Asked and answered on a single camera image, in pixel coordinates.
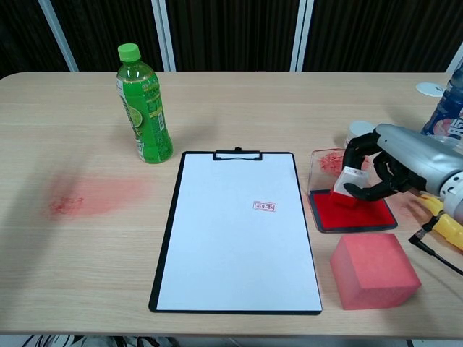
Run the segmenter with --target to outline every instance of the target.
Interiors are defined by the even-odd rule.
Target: wooden table
[[[160,73],[174,156],[148,165],[114,73],[24,73],[0,82],[0,333],[344,335],[463,338],[463,280],[407,242],[426,213],[388,199],[422,288],[394,309],[343,311],[329,267],[340,235],[307,204],[313,150],[342,145],[355,119],[420,129],[438,102],[415,84],[445,74]],[[295,154],[323,300],[317,317],[148,311],[185,150]],[[462,266],[439,235],[426,242]]]

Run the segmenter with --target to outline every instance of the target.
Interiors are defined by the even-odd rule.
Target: stamp
[[[275,212],[276,204],[272,202],[254,201],[254,210]]]

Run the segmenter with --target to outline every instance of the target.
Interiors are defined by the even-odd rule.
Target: green plastic bottle
[[[143,63],[138,46],[125,43],[117,49],[122,66],[117,72],[117,90],[137,140],[138,153],[146,163],[162,163],[172,155],[172,141],[156,73]]]

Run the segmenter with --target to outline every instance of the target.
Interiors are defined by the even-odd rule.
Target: white paper
[[[321,310],[291,154],[186,155],[157,309]]]

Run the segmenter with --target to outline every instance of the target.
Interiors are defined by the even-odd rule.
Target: blue bottle
[[[451,76],[442,99],[421,133],[463,138],[463,66]]]

